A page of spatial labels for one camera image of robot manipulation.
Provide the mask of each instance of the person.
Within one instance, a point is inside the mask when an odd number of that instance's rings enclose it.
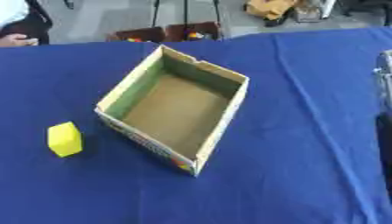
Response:
[[[49,28],[25,0],[0,0],[0,47],[48,44]]]

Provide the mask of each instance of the yellow cube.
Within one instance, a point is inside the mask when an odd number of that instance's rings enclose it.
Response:
[[[54,153],[64,158],[82,151],[81,133],[72,122],[64,122],[48,129],[47,144]]]

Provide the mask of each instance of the open box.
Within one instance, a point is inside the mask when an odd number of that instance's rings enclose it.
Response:
[[[249,78],[161,45],[98,102],[110,127],[197,176]]]

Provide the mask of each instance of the gray floor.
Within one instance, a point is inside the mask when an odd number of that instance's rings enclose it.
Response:
[[[103,41],[107,34],[120,30],[144,28],[151,25],[154,0],[74,0],[75,9],[69,10],[62,0],[40,0],[54,20],[52,43]],[[190,20],[215,20],[212,0],[190,0]],[[180,24],[183,19],[182,0],[161,0],[157,25]],[[265,28],[263,20],[242,11],[245,0],[221,0],[222,28],[226,37],[237,37],[258,32],[294,32],[339,28],[359,28],[382,25],[382,13],[354,13],[341,15],[338,5],[327,20],[313,24],[288,21],[276,28]]]

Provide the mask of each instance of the box bottom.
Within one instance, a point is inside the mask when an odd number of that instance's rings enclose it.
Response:
[[[195,159],[228,103],[213,89],[165,72],[122,121]]]

